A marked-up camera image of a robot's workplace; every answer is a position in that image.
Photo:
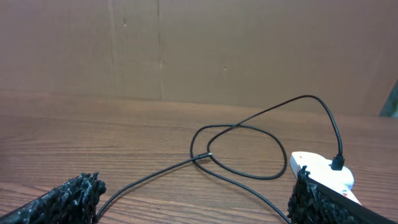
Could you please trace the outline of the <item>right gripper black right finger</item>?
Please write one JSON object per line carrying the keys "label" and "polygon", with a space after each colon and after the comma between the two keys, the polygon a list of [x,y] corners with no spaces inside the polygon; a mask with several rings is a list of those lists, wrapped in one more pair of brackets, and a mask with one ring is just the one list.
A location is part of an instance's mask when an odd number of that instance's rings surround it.
{"label": "right gripper black right finger", "polygon": [[288,202],[292,223],[300,224],[397,224],[310,178],[303,166]]}

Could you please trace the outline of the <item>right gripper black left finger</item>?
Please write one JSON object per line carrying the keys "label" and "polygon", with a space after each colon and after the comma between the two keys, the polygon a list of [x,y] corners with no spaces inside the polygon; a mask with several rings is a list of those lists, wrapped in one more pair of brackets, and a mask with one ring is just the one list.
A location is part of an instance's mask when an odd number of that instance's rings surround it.
{"label": "right gripper black left finger", "polygon": [[37,199],[3,215],[1,224],[90,224],[106,184],[99,173],[81,173]]}

